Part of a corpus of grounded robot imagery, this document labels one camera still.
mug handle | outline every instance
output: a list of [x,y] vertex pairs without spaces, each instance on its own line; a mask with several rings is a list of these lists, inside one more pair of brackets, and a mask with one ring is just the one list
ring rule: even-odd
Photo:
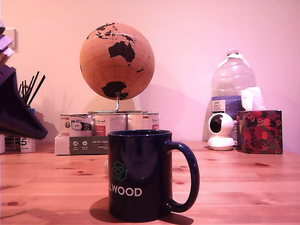
[[167,203],[167,207],[173,212],[185,212],[193,206],[198,196],[200,186],[198,163],[192,150],[187,145],[180,142],[166,142],[165,151],[168,153],[172,150],[181,151],[187,159],[187,163],[191,172],[191,191],[187,201],[184,204],[180,204],[171,198]]

dark blue mug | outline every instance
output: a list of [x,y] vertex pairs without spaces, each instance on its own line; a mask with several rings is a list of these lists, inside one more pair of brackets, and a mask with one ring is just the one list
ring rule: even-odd
[[[187,201],[172,199],[172,150],[186,157],[191,173]],[[195,203],[200,175],[191,149],[172,142],[167,130],[125,130],[108,134],[109,211],[123,221],[147,222],[185,212]]]

floral tissue box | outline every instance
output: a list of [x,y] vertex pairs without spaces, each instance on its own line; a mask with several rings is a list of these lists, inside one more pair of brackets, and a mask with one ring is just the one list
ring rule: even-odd
[[282,154],[281,111],[238,111],[238,150],[252,154]]

wall outlet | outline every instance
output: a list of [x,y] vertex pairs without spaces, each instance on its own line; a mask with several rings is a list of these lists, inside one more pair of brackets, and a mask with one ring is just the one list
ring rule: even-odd
[[9,45],[9,47],[12,50],[16,50],[17,49],[17,30],[16,29],[5,29],[3,34],[9,36],[13,40],[13,42]]

continent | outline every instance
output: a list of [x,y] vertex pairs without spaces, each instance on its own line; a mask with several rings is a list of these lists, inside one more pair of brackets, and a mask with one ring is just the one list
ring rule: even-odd
[[123,36],[123,37],[126,37],[126,39],[127,39],[128,41],[132,41],[132,42],[134,43],[134,40],[133,40],[130,36],[128,36],[128,35],[126,35],[126,34],[122,34],[122,36]]
[[103,25],[101,27],[98,27],[96,30],[101,30],[101,31],[104,31],[106,29],[106,27],[108,26],[111,26],[111,25],[114,25],[114,22],[113,23],[107,23],[106,25]]
[[142,72],[144,70],[144,67],[142,69],[138,70],[137,73]]
[[106,27],[111,26],[111,25],[113,25],[112,27],[116,30],[114,24],[115,24],[114,22],[113,22],[113,23],[107,23],[106,25],[103,25],[103,26],[101,26],[101,27],[98,27],[96,30],[97,30],[98,33],[100,34],[100,31],[104,31],[104,30],[106,29]]
[[115,43],[113,46],[108,48],[108,52],[111,58],[120,55],[126,60],[126,62],[132,62],[135,58],[135,52],[131,47],[131,44],[129,43],[126,45],[125,41]]
[[110,31],[105,33],[105,36],[110,36],[111,34],[112,34],[112,31],[110,30]]
[[98,33],[98,34],[96,34],[96,35],[98,36],[98,38],[101,38],[101,39],[110,39],[110,38],[108,38],[108,37],[103,37],[101,33]]
[[126,84],[121,81],[112,81],[106,84],[105,87],[102,88],[102,91],[109,98],[116,98],[117,92],[120,93],[120,99],[124,99],[128,96],[128,92],[122,93],[122,90],[126,88]]

